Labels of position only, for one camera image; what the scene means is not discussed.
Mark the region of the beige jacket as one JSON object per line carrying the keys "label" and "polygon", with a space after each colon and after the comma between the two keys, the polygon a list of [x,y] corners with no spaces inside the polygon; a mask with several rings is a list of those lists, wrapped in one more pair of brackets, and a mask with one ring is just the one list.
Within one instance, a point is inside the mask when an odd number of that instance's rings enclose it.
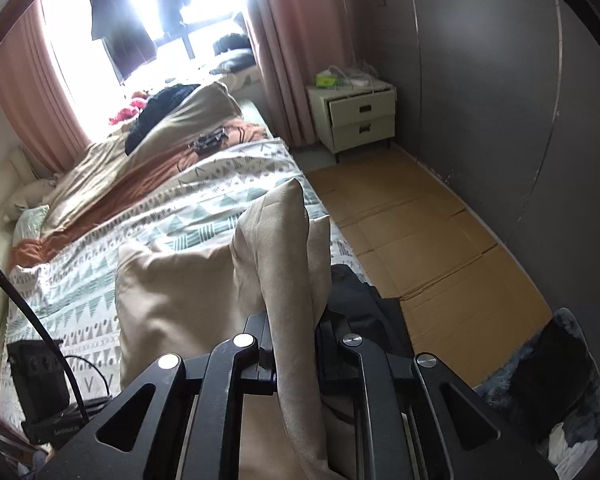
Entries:
{"label": "beige jacket", "polygon": [[121,387],[166,353],[210,352],[249,315],[266,312],[277,393],[245,403],[240,475],[352,474],[352,432],[326,414],[316,377],[314,330],[332,288],[329,245],[329,218],[310,219],[294,179],[257,198],[230,238],[183,250],[122,245],[114,289]]}

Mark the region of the patterned white bedspread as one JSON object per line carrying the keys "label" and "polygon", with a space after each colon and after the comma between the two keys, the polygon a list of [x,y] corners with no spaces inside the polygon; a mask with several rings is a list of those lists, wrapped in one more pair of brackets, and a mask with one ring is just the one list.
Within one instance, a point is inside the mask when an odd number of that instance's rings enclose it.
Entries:
{"label": "patterned white bedspread", "polygon": [[62,248],[50,261],[16,264],[8,277],[60,340],[86,400],[120,391],[114,279],[121,247],[182,250],[225,242],[265,192],[295,178],[311,219],[327,209],[281,140],[240,144],[198,162],[147,198]]}

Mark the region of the cardboard floor sheets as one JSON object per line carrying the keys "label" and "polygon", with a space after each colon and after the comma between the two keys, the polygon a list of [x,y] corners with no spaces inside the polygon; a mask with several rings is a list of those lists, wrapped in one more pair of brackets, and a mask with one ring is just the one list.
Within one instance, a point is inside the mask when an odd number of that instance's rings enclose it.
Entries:
{"label": "cardboard floor sheets", "polygon": [[507,249],[404,151],[346,157],[308,178],[372,284],[399,299],[415,350],[469,385],[550,320]]}

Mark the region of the dark fluffy rug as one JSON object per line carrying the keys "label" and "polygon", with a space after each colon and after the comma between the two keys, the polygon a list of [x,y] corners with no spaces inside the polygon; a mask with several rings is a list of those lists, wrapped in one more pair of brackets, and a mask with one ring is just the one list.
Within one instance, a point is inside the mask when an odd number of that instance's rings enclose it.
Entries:
{"label": "dark fluffy rug", "polygon": [[530,442],[561,479],[600,444],[600,369],[567,308],[515,350],[475,392]]}

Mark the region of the light green pillow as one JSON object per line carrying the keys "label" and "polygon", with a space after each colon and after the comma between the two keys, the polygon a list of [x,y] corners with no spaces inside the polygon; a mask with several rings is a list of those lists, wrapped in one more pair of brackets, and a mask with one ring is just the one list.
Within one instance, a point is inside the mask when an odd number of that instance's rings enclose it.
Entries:
{"label": "light green pillow", "polygon": [[23,211],[15,225],[12,246],[17,246],[23,240],[38,240],[41,237],[42,226],[49,211],[50,206],[48,205],[41,205]]}

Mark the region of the small black device on bed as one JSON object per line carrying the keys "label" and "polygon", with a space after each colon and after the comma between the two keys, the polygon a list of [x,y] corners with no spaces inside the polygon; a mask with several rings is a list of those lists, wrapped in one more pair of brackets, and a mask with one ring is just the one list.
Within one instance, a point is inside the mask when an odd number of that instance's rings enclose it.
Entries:
{"label": "small black device on bed", "polygon": [[198,138],[190,144],[190,147],[199,157],[204,157],[219,151],[227,140],[228,134],[226,129],[220,127],[203,136],[198,136]]}

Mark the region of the white bedside table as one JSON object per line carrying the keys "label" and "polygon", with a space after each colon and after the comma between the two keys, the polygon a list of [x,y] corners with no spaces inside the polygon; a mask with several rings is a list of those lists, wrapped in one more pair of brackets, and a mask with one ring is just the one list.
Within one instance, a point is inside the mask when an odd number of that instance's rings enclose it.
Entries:
{"label": "white bedside table", "polygon": [[396,135],[396,88],[373,79],[368,87],[306,87],[314,131],[339,162],[341,153]]}

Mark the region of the pink garment at window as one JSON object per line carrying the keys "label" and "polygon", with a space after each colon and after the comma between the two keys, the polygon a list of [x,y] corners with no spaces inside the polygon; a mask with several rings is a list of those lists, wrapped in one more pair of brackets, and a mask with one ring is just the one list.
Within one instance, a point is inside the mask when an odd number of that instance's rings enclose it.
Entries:
{"label": "pink garment at window", "polygon": [[119,122],[126,122],[129,119],[139,115],[146,107],[149,94],[145,91],[137,91],[132,94],[125,105],[117,111],[114,116],[109,118],[110,125],[117,125]]}

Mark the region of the black garment on duvet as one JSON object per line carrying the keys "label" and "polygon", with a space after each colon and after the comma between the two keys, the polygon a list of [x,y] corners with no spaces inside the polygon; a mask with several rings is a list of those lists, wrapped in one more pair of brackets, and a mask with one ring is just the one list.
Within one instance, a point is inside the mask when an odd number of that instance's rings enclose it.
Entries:
{"label": "black garment on duvet", "polygon": [[152,96],[126,137],[125,154],[131,154],[145,139],[145,136],[150,133],[150,130],[166,115],[169,115],[172,110],[175,110],[197,88],[198,84],[174,84]]}

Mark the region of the beige duvet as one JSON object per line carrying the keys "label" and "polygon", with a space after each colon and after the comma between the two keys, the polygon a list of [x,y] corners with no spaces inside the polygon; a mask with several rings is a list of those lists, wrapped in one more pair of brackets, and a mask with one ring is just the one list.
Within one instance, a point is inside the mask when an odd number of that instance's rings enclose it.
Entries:
{"label": "beige duvet", "polygon": [[162,118],[130,154],[125,153],[128,138],[123,134],[91,144],[76,166],[44,198],[43,203],[50,210],[42,224],[42,234],[47,236],[70,226],[132,171],[241,114],[227,86],[213,81],[196,89]]}

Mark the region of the left pink curtain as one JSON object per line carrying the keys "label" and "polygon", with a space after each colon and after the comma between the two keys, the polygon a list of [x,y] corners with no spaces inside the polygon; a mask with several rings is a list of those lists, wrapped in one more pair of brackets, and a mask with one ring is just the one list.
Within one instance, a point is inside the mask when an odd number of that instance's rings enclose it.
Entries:
{"label": "left pink curtain", "polygon": [[0,44],[0,104],[20,141],[54,174],[70,170],[90,144],[57,75],[40,0]]}

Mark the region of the green tissue pack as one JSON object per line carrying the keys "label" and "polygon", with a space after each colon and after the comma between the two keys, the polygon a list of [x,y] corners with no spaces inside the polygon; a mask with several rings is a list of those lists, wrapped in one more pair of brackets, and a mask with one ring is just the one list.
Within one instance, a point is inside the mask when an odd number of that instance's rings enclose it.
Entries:
{"label": "green tissue pack", "polygon": [[330,88],[336,86],[338,77],[331,72],[318,73],[315,76],[315,85],[318,88]]}

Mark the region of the dark cushions at window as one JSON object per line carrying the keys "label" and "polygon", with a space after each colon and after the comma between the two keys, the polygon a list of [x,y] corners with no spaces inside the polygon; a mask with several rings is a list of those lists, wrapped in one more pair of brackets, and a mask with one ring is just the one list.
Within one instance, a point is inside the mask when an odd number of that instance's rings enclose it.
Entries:
{"label": "dark cushions at window", "polygon": [[233,23],[234,32],[222,36],[213,44],[216,60],[215,66],[210,70],[212,74],[236,74],[257,65],[244,14],[236,13]]}

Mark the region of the dark hanging garment left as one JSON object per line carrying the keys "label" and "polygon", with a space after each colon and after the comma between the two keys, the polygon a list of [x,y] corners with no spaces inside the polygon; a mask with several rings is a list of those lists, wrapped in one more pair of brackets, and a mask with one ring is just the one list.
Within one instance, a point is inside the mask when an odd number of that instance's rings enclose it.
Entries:
{"label": "dark hanging garment left", "polygon": [[102,45],[120,84],[157,57],[155,43],[136,16],[130,0],[90,0],[92,39]]}

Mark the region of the right pink curtain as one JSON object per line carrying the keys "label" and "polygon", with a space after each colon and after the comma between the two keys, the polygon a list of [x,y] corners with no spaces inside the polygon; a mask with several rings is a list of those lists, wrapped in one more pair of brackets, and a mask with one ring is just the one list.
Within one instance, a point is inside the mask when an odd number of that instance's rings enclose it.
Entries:
{"label": "right pink curtain", "polygon": [[248,0],[247,27],[273,131],[289,146],[316,141],[306,87],[353,64],[343,0]]}

